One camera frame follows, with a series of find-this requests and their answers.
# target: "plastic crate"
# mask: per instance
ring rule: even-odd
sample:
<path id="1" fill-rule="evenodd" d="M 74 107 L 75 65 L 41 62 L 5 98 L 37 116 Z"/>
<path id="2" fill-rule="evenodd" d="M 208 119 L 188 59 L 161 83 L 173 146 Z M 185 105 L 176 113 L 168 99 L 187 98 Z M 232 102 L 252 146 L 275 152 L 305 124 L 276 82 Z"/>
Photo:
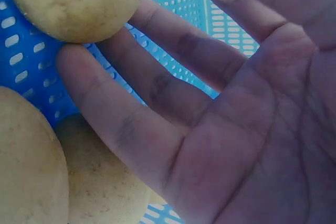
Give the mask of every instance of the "plastic crate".
<path id="1" fill-rule="evenodd" d="M 252 55 L 258 45 L 210 0 L 155 0 L 214 38 Z M 77 109 L 55 68 L 55 55 L 63 43 L 38 31 L 16 8 L 13 0 L 0 0 L 0 85 L 22 94 L 39 108 L 54 127 Z M 138 42 L 174 76 L 217 96 L 190 71 L 135 28 L 127 25 Z M 140 99 L 104 59 L 97 47 L 86 45 L 118 83 Z M 169 206 L 153 205 L 142 219 L 147 224 L 183 223 Z"/>

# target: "yellow potato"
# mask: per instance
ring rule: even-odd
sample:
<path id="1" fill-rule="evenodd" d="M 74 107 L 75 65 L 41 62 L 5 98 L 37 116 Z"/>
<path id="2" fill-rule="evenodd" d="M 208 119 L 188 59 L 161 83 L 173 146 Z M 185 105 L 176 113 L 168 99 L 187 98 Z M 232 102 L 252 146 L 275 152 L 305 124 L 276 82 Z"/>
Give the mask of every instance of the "yellow potato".
<path id="1" fill-rule="evenodd" d="M 0 88 L 0 223 L 66 224 L 69 184 L 64 153 L 43 115 Z"/>
<path id="2" fill-rule="evenodd" d="M 167 202 L 156 192 L 152 191 L 151 198 L 149 200 L 149 204 L 159 204 L 159 205 L 166 205 Z"/>
<path id="3" fill-rule="evenodd" d="M 15 0 L 39 29 L 59 40 L 93 43 L 122 28 L 140 0 Z"/>
<path id="4" fill-rule="evenodd" d="M 70 224 L 136 224 L 149 188 L 104 145 L 80 115 L 63 120 L 56 133 L 69 170 Z"/>

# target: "blue plastic basket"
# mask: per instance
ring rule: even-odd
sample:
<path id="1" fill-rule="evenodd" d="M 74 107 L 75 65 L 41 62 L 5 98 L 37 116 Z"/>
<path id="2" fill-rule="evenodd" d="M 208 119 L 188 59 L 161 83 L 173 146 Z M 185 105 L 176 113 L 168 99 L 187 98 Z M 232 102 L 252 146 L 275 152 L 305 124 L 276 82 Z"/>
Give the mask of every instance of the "blue plastic basket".
<path id="1" fill-rule="evenodd" d="M 246 55 L 258 45 L 210 0 L 155 0 L 214 38 L 223 40 Z M 22 94 L 39 108 L 54 127 L 65 116 L 77 112 L 55 68 L 55 54 L 62 46 L 38 31 L 12 0 L 0 0 L 0 85 Z M 141 32 L 128 26 L 138 42 L 174 76 L 215 97 L 217 94 Z M 104 59 L 97 47 L 86 45 L 112 77 L 140 99 Z M 169 206 L 149 206 L 141 223 L 183 223 Z"/>

